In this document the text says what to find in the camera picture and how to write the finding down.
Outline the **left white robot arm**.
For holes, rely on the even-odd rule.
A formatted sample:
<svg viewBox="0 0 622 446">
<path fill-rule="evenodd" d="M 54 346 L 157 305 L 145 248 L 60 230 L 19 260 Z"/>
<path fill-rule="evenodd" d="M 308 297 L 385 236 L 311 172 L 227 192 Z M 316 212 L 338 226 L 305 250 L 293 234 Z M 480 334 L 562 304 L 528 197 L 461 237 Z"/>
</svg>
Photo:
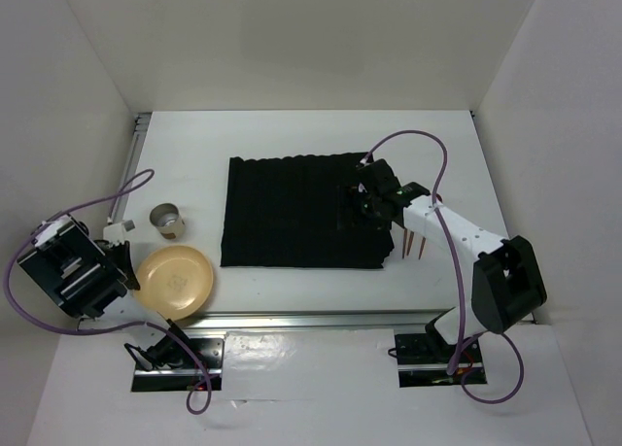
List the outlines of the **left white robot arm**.
<svg viewBox="0 0 622 446">
<path fill-rule="evenodd" d="M 95 320 L 130 291 L 142 290 L 132 266 L 130 243 L 124 236 L 132 227 L 132 222 L 111 223 L 104 228 L 103 239 L 93 240 L 83 223 L 62 214 L 33 232 L 27 243 L 29 250 L 16 262 L 66 315 Z M 58 334 L 90 336 L 143 326 L 159 331 L 163 338 L 148 350 L 126 347 L 131 356 L 139 355 L 153 367 L 181 367 L 190 359 L 200 359 L 190 339 L 170 320 L 162 326 L 143 317 L 110 327 L 69 330 L 37 320 L 10 294 L 7 299 L 27 321 Z"/>
</svg>

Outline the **beige plate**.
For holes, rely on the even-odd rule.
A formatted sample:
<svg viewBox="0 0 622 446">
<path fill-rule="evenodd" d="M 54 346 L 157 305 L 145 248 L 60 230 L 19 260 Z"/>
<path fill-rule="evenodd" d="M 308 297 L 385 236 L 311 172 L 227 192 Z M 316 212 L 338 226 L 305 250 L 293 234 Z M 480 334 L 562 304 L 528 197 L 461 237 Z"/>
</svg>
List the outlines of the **beige plate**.
<svg viewBox="0 0 622 446">
<path fill-rule="evenodd" d="M 136 277 L 140 289 L 132 296 L 145 308 L 172 321 L 199 310 L 210 297 L 215 280 L 210 260 L 186 245 L 151 253 L 138 267 Z"/>
</svg>

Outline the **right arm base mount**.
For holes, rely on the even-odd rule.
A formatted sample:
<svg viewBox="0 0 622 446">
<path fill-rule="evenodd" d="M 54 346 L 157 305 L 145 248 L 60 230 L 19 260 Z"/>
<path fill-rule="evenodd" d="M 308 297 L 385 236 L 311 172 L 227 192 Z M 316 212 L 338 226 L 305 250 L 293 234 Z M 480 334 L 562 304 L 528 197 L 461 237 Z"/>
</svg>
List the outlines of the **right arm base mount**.
<svg viewBox="0 0 622 446">
<path fill-rule="evenodd" d="M 434 351 L 424 333 L 395 335 L 395 345 L 387 350 L 397 362 L 398 383 L 401 388 L 459 386 L 466 375 L 466 383 L 485 385 L 483 357 L 479 345 L 472 342 L 463 349 L 458 368 L 448 375 L 446 367 L 454 349 Z"/>
</svg>

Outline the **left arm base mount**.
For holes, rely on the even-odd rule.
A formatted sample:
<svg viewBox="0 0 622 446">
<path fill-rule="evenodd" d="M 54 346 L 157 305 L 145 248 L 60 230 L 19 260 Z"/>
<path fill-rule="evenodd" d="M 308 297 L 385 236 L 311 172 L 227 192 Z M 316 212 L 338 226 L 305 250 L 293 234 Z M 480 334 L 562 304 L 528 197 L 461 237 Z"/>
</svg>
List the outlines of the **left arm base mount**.
<svg viewBox="0 0 622 446">
<path fill-rule="evenodd" d="M 222 334 L 191 335 L 189 343 L 208 370 L 212 390 L 220 391 L 225 337 Z M 167 336 L 148 349 L 130 343 L 123 347 L 134 361 L 133 393 L 187 392 L 202 378 L 198 365 Z"/>
</svg>

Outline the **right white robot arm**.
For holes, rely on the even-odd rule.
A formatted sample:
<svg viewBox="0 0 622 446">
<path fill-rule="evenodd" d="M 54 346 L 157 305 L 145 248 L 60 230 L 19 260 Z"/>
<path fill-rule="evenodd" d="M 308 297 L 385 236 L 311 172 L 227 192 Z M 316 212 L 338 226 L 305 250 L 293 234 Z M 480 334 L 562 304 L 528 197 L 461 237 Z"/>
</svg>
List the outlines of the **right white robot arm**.
<svg viewBox="0 0 622 446">
<path fill-rule="evenodd" d="M 477 334 L 502 334 L 547 298 L 532 244 L 505 238 L 447 208 L 415 183 L 402 184 L 379 159 L 347 167 L 336 178 L 337 229 L 347 234 L 345 261 L 380 269 L 398 225 L 446 250 L 460 267 L 457 305 L 427 323 L 424 348 L 434 360 L 451 361 Z"/>
</svg>

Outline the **paper cup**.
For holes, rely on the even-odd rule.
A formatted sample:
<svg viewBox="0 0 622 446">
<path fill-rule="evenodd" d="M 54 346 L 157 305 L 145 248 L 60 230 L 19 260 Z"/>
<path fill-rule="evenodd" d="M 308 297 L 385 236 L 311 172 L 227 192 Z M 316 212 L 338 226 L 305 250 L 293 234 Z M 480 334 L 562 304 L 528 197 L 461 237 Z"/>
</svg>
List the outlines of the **paper cup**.
<svg viewBox="0 0 622 446">
<path fill-rule="evenodd" d="M 185 231 L 186 224 L 179 208 L 173 203 L 156 205 L 149 214 L 150 224 L 167 240 L 180 239 Z"/>
</svg>

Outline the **black cloth placemat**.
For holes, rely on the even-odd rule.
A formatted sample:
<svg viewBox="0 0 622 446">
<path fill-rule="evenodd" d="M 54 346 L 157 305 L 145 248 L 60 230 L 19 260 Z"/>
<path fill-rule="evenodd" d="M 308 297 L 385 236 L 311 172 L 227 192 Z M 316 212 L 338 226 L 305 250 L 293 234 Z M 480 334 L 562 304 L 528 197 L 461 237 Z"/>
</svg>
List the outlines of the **black cloth placemat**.
<svg viewBox="0 0 622 446">
<path fill-rule="evenodd" d="M 229 161 L 223 267 L 380 269 L 389 226 L 366 218 L 360 153 Z"/>
</svg>

